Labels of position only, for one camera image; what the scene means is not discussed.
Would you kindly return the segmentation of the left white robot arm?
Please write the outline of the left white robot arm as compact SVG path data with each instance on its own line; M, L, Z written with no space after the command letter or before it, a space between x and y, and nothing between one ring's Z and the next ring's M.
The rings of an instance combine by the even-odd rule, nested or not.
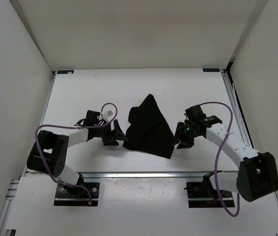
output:
M51 175L72 196L79 197L85 190L83 177L65 164L67 150L93 138L100 138L104 146L118 146L118 141L128 140L116 119L105 121L85 118L79 120L72 129L61 127L57 132L39 131L27 159L27 167Z

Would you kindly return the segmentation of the black skirt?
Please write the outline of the black skirt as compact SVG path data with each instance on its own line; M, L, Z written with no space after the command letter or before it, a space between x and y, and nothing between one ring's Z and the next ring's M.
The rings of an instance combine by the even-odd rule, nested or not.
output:
M161 113L156 100L149 94L138 107L129 111L127 141L123 147L163 158L171 158L174 134Z

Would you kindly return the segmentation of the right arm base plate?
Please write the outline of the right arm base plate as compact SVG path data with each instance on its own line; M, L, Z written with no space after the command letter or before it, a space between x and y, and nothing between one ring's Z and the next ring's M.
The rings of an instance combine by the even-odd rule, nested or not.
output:
M223 208L217 191L209 180L213 172L203 176L201 181L186 182L184 190L187 191L189 208Z

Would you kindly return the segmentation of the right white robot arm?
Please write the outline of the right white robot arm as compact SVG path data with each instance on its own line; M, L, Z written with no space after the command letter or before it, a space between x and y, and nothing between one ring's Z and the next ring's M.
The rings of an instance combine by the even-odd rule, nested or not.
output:
M203 177L202 190L214 196L220 190L238 193L247 202L278 191L278 171L274 156L247 146L231 134L216 116L196 122L178 122L174 143L178 149L191 148L197 137L204 137L224 152L236 165L236 173L215 170Z

